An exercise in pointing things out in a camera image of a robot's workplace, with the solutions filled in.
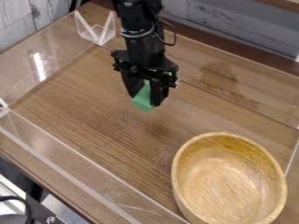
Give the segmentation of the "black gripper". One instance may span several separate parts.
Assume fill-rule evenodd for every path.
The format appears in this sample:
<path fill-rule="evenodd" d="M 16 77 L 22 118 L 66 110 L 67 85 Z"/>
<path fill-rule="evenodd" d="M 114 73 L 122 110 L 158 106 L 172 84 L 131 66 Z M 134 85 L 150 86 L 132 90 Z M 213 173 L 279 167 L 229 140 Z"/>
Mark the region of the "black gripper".
<path fill-rule="evenodd" d="M 122 73 L 126 90 L 135 97 L 144 80 L 150 81 L 151 104 L 158 107 L 168 97 L 170 88 L 176 87 L 179 66 L 166 57 L 164 33 L 126 32 L 126 49 L 114 50 L 114 69 Z"/>

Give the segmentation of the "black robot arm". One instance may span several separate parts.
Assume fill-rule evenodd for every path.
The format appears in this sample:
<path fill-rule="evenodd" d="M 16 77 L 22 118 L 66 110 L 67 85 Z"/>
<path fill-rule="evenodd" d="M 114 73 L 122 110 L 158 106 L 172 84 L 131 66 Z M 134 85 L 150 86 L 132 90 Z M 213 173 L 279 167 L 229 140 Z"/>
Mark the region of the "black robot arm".
<path fill-rule="evenodd" d="M 112 0 L 116 15 L 122 23 L 122 37 L 126 50 L 114 50 L 114 68 L 122 73 L 122 79 L 130 96 L 148 92 L 147 100 L 159 107 L 168 97 L 170 88 L 176 88 L 179 66 L 166 57 L 166 47 L 176 44 L 164 39 L 164 27 L 170 23 L 159 18 L 163 9 L 162 0 Z"/>

